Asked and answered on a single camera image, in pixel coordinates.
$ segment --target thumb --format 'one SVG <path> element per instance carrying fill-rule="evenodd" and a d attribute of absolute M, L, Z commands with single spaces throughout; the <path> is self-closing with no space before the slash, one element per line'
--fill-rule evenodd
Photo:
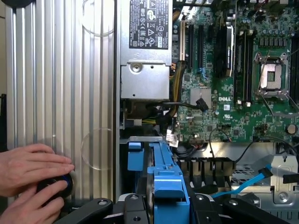
<path fill-rule="evenodd" d="M 27 190 L 24 191 L 12 204 L 11 206 L 9 207 L 10 209 L 11 208 L 14 208 L 16 206 L 19 206 L 21 204 L 23 204 L 24 202 L 26 202 L 27 200 L 29 200 L 30 198 L 32 198 L 33 195 L 36 194 L 36 188 L 37 188 L 37 185 L 34 184 L 34 185 L 29 185 Z"/>

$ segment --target power supply label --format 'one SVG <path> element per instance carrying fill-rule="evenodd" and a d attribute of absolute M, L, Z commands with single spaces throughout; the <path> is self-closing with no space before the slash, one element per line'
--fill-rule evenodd
<path fill-rule="evenodd" d="M 168 0 L 130 0 L 129 48 L 168 49 L 168 4 Z"/>

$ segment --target ribbed metal surface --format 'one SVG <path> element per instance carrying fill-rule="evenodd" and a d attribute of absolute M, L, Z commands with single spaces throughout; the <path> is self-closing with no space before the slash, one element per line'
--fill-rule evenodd
<path fill-rule="evenodd" d="M 89 142 L 87 159 L 104 170 L 81 158 L 88 133 L 113 129 L 114 35 L 99 36 L 113 30 L 113 16 L 113 0 L 6 8 L 8 148 L 39 142 L 71 157 L 74 199 L 113 197 L 112 132 Z"/>

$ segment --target black knob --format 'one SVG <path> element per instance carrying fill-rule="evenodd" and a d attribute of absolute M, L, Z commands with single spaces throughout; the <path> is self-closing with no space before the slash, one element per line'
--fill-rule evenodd
<path fill-rule="evenodd" d="M 50 186 L 51 184 L 54 184 L 58 181 L 66 181 L 67 182 L 67 187 L 63 191 L 60 191 L 59 193 L 54 195 L 49 201 L 52 201 L 52 200 L 54 200 L 55 198 L 58 198 L 58 197 L 66 198 L 69 195 L 71 195 L 74 183 L 73 183 L 73 179 L 72 179 L 70 174 L 66 174 L 66 175 L 63 175 L 63 176 L 58 176 L 58 177 L 43 180 L 43 181 L 38 183 L 36 191 L 39 192 L 42 189 L 44 189 L 44 188 L 46 188 L 46 187 Z"/>

